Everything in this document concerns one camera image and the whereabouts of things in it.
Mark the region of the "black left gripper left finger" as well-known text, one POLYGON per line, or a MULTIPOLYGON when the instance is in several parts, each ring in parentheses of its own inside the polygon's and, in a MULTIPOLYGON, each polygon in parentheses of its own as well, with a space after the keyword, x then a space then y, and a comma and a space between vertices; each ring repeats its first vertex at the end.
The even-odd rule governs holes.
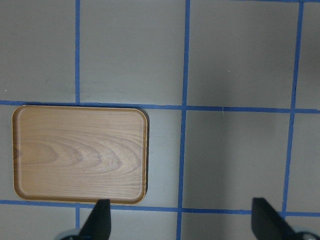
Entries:
POLYGON ((108 240, 111 235, 111 206, 109 199, 100 199, 95 204, 82 226, 79 240, 108 240))

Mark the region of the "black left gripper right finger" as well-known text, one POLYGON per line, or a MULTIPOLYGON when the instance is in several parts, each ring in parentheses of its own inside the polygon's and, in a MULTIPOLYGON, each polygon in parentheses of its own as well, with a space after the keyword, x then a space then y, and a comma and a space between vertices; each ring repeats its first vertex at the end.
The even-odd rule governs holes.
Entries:
POLYGON ((254 197, 252 199, 251 230, 257 240, 300 239, 300 236, 262 197, 254 197))

